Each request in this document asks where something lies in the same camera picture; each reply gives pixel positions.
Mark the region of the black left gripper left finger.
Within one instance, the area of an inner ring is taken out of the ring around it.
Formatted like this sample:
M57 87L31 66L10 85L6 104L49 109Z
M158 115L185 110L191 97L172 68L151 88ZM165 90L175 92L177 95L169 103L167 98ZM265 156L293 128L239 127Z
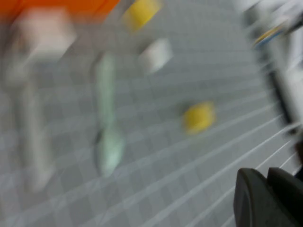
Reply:
M234 202L237 227L295 227L296 220L257 170L237 172Z

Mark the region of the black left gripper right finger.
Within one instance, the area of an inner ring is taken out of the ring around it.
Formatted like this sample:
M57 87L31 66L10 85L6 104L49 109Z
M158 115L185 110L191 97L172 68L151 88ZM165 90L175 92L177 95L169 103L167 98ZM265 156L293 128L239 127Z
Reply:
M269 168L267 182L288 212L303 226L303 182L277 167Z

